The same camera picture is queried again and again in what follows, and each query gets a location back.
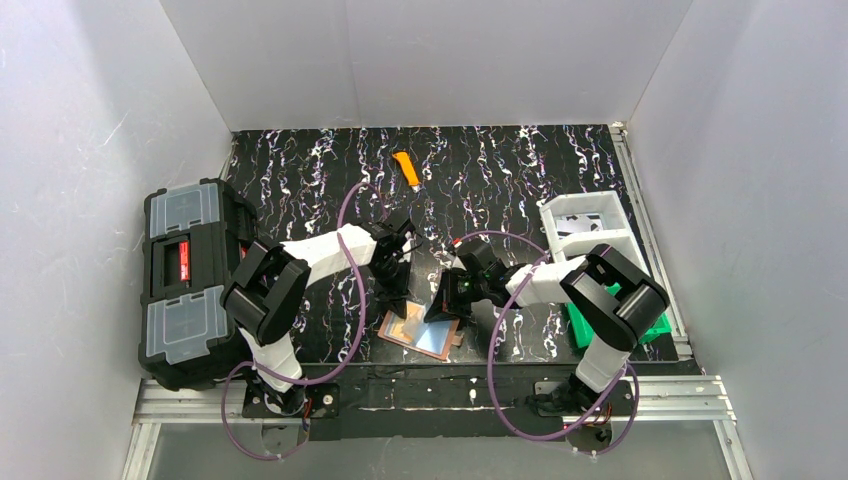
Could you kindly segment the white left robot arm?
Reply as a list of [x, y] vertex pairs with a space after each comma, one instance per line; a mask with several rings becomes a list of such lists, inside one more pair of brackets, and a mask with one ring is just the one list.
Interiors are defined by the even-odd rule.
[[221, 306], [236, 322], [266, 388], [285, 394], [301, 383], [290, 330], [305, 292], [315, 282], [365, 267], [376, 281], [376, 301], [407, 316], [411, 251], [416, 227], [404, 214], [345, 224], [305, 240], [268, 246], [254, 242], [224, 287]]

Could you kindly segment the aluminium frame rail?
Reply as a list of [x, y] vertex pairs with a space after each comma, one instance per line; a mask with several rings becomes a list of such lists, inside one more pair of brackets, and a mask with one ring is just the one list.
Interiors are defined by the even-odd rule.
[[[753, 474], [736, 430], [737, 416], [718, 375], [645, 375], [639, 380], [638, 421], [710, 421], [732, 479]], [[164, 424], [218, 424], [220, 387], [207, 391], [167, 390], [143, 381], [132, 419], [124, 479], [145, 479]]]

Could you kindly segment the orange utility knife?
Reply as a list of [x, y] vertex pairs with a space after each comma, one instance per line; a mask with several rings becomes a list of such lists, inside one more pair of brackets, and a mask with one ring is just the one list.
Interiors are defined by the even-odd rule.
[[409, 187], [414, 191], [418, 192], [421, 188], [421, 181], [418, 177], [415, 166], [412, 162], [410, 155], [405, 151], [399, 151], [392, 154], [392, 158], [396, 161], [396, 163], [401, 168], [401, 172], [404, 178], [407, 181]]

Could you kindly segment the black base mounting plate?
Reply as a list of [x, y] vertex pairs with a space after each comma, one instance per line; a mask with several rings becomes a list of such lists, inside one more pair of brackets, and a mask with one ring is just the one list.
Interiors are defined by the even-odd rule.
[[548, 434], [561, 429], [561, 422], [536, 414], [525, 400], [542, 382], [566, 381], [576, 366], [576, 361], [498, 363], [491, 395], [483, 363], [354, 364], [329, 383], [309, 388], [309, 438], [508, 437], [495, 402], [518, 429]]

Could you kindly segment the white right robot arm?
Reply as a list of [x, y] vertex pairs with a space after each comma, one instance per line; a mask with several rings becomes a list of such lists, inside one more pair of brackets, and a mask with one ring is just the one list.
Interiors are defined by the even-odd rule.
[[595, 395], [607, 389], [670, 305], [667, 291], [610, 244], [567, 262], [508, 266], [490, 243], [473, 238], [456, 244], [454, 263], [442, 271], [423, 320], [467, 319], [473, 303], [483, 300], [510, 309], [573, 305], [593, 337], [572, 382]]

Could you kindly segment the orange credit card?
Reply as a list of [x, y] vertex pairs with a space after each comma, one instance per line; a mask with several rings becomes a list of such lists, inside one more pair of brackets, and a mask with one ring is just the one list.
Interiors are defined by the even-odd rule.
[[406, 317], [398, 320], [395, 334], [406, 342], [414, 343], [418, 337], [418, 331], [425, 313], [424, 305], [408, 302]]

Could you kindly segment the green plastic bin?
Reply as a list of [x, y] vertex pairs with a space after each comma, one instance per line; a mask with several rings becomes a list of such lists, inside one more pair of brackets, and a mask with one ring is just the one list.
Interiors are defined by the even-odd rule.
[[[576, 348], [588, 347], [591, 340], [594, 338], [594, 330], [589, 322], [579, 310], [578, 306], [572, 302], [566, 303], [562, 310], [566, 313], [570, 320], [570, 328], [574, 337]], [[639, 339], [638, 344], [650, 343], [656, 338], [664, 334], [672, 332], [670, 321], [665, 313], [661, 314], [651, 328], [646, 330], [643, 336]]]

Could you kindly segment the white credit card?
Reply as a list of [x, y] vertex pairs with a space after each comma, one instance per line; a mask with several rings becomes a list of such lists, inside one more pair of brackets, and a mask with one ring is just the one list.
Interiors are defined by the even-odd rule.
[[556, 231], [560, 237], [603, 229], [602, 220], [596, 214], [564, 215], [558, 217], [555, 224]]

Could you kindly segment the white plastic bin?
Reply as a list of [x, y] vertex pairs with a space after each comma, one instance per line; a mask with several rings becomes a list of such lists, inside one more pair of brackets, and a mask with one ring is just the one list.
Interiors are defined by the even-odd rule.
[[539, 207], [554, 262], [609, 244], [645, 272], [647, 264], [618, 195], [611, 190], [559, 195]]

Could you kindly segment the black toolbox with clear lids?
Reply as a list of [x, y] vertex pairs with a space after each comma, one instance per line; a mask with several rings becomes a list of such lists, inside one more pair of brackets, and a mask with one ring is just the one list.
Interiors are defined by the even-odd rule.
[[221, 296], [258, 236], [256, 210], [204, 178], [150, 194], [144, 214], [139, 364], [169, 390], [212, 388], [252, 357]]

